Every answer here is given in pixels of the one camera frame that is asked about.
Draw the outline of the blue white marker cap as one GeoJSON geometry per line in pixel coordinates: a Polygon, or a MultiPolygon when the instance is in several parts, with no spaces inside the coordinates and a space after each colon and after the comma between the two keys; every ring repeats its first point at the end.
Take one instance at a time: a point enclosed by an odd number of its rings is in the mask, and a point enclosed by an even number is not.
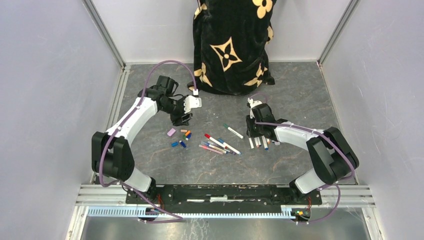
{"type": "Polygon", "coordinates": [[[189,133],[187,136],[186,136],[186,140],[188,141],[190,138],[191,138],[191,136],[192,136],[192,133],[189,133]]]}

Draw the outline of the pink highlighter cap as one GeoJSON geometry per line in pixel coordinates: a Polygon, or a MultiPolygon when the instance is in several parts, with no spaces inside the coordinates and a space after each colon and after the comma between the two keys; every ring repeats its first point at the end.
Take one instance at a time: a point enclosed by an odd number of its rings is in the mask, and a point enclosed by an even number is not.
{"type": "Polygon", "coordinates": [[[172,137],[175,133],[176,133],[176,129],[171,128],[171,129],[167,132],[167,136],[168,136],[168,137],[172,137]]]}

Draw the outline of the light blue cap marker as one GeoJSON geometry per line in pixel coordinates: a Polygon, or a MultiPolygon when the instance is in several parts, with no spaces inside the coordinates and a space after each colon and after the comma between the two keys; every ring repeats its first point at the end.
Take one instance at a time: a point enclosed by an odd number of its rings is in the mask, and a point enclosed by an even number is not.
{"type": "Polygon", "coordinates": [[[236,148],[232,147],[231,145],[229,145],[227,142],[225,142],[221,138],[219,138],[218,141],[220,143],[222,143],[224,146],[226,146],[228,149],[230,149],[232,152],[234,152],[234,153],[236,153],[238,155],[241,155],[241,152],[239,150],[237,150],[236,148]]]}

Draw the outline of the pink pen clear cap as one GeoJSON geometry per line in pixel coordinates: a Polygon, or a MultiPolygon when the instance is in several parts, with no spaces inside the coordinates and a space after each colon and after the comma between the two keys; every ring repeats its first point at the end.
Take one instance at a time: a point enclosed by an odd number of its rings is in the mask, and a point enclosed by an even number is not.
{"type": "Polygon", "coordinates": [[[220,150],[217,150],[217,149],[214,149],[214,148],[211,148],[211,147],[208,147],[208,146],[202,145],[202,144],[199,144],[199,145],[198,145],[198,147],[200,147],[200,148],[202,148],[202,149],[205,149],[205,150],[208,150],[208,151],[210,151],[210,152],[214,152],[214,153],[219,154],[219,155],[223,155],[223,154],[224,154],[224,153],[223,153],[222,151],[220,151],[220,150]]]}

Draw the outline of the blue long nib marker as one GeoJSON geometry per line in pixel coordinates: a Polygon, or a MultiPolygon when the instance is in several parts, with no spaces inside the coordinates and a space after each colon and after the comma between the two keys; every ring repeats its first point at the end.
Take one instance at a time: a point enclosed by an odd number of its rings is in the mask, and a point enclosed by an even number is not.
{"type": "Polygon", "coordinates": [[[202,145],[205,145],[205,146],[207,146],[207,147],[209,147],[209,148],[215,149],[215,150],[217,150],[217,151],[221,151],[221,152],[223,152],[224,154],[232,154],[232,155],[235,155],[235,153],[234,153],[234,152],[232,152],[231,150],[228,150],[228,149],[222,148],[222,147],[220,147],[220,146],[217,146],[217,145],[211,144],[211,143],[209,143],[209,142],[202,141],[202,142],[201,142],[201,144],[202,144],[202,145]]]}

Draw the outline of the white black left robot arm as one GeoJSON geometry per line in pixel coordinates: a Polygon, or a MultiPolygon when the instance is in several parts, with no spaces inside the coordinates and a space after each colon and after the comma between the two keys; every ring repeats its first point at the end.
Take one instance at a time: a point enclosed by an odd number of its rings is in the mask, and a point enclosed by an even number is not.
{"type": "Polygon", "coordinates": [[[145,124],[158,112],[169,114],[173,126],[187,126],[191,110],[202,101],[199,91],[176,99],[179,84],[170,77],[159,76],[155,85],[139,92],[131,109],[105,132],[97,131],[91,139],[91,167],[98,173],[103,187],[120,183],[137,190],[145,204],[157,198],[156,181],[135,166],[131,145],[145,124]]]}

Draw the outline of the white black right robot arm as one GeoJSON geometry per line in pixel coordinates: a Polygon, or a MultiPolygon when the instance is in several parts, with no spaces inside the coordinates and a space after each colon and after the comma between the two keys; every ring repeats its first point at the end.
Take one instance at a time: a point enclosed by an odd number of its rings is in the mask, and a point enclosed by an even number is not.
{"type": "Polygon", "coordinates": [[[359,160],[336,127],[312,129],[276,119],[271,107],[259,100],[248,99],[246,134],[263,143],[289,144],[309,153],[312,169],[289,183],[289,199],[302,204],[314,190],[323,190],[340,180],[355,176],[359,160]]]}

